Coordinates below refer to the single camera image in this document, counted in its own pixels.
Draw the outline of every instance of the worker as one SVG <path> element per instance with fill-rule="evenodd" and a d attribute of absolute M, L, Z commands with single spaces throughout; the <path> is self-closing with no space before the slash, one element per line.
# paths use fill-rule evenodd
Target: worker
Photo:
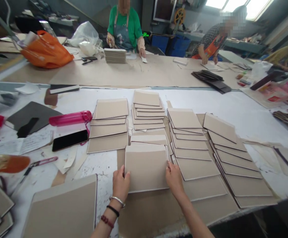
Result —
<path fill-rule="evenodd" d="M 272 53 L 270 56 L 264 59 L 264 61 L 272 63 L 284 71 L 288 71 L 288 46 L 285 46 L 276 52 Z"/>
<path fill-rule="evenodd" d="M 140 18 L 130 0 L 119 0 L 111 9 L 107 43 L 111 48 L 132 52 L 138 46 L 141 57 L 146 58 L 145 42 Z"/>
<path fill-rule="evenodd" d="M 176 198 L 189 226 L 193 237 L 215 238 L 208 227 L 203 223 L 200 216 L 194 209 L 190 199 L 186 195 L 183 186 L 183 179 L 178 165 L 167 162 L 166 181 Z M 110 236 L 112 226 L 115 223 L 122 205 L 124 204 L 130 188 L 130 172 L 124 174 L 124 165 L 113 173 L 113 195 L 109 206 L 103 213 L 101 220 L 95 227 L 91 238 L 107 238 Z"/>
<path fill-rule="evenodd" d="M 198 47 L 193 50 L 193 59 L 202 59 L 203 64 L 208 63 L 208 59 L 213 56 L 215 64 L 218 63 L 218 53 L 223 47 L 224 42 L 230 35 L 234 26 L 244 22 L 247 16 L 247 7 L 245 5 L 236 8 L 231 16 L 225 17 L 223 23 L 214 25 L 204 35 Z"/>

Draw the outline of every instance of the orange apron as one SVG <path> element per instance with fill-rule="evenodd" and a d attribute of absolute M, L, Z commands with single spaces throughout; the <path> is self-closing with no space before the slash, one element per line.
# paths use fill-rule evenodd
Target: orange apron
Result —
<path fill-rule="evenodd" d="M 208 48 L 205 49 L 205 54 L 206 54 L 206 56 L 207 56 L 208 58 L 210 58 L 214 53 L 216 53 L 216 51 L 219 49 L 219 46 L 220 46 L 222 40 L 224 39 L 224 37 L 221 39 L 221 41 L 220 41 L 220 43 L 219 43 L 219 45 L 218 45 L 218 47 L 217 47 L 217 46 L 215 46 L 215 40 L 217 39 L 217 37 L 216 37 L 216 38 L 214 39 L 214 41 L 210 44 L 210 46 L 208 46 Z M 201 59 L 201 57 L 200 57 L 199 54 L 192 56 L 192 58 L 193 58 L 193 59 L 196 59 L 196 60 Z"/>

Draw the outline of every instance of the window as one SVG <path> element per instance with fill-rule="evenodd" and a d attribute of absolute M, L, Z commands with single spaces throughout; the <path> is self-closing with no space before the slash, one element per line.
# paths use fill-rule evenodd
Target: window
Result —
<path fill-rule="evenodd" d="M 247 6 L 247 20 L 257 21 L 273 0 L 208 0 L 206 6 L 233 12 L 237 7 Z"/>

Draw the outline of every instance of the apron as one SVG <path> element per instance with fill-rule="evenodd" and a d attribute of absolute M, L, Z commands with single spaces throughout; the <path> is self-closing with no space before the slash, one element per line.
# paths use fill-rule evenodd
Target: apron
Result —
<path fill-rule="evenodd" d="M 115 45 L 118 49 L 125 49 L 127 52 L 133 51 L 133 46 L 130 41 L 130 37 L 128 35 L 128 19 L 129 15 L 127 15 L 126 26 L 117 25 L 119 10 L 117 8 L 117 14 L 115 16 L 114 21 L 114 40 Z"/>
<path fill-rule="evenodd" d="M 221 42 L 223 41 L 224 37 L 222 37 L 220 43 L 218 46 L 215 46 L 215 40 L 217 39 L 217 37 L 214 39 L 214 41 L 210 44 L 210 46 L 208 46 L 207 49 L 205 49 L 205 54 L 208 58 L 210 58 L 212 55 L 214 55 L 214 53 L 216 53 L 216 51 L 219 49 L 219 46 L 221 44 Z M 200 55 L 197 54 L 197 55 L 194 55 L 192 56 L 193 59 L 201 59 Z"/>

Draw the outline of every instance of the black bracelet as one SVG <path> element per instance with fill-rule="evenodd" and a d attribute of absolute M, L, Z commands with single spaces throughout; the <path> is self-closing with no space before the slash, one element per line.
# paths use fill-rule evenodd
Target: black bracelet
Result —
<path fill-rule="evenodd" d="M 107 205 L 107 208 L 111 209 L 116 214 L 117 217 L 120 216 L 120 213 L 117 210 L 115 210 L 113 207 L 111 207 L 110 205 Z"/>

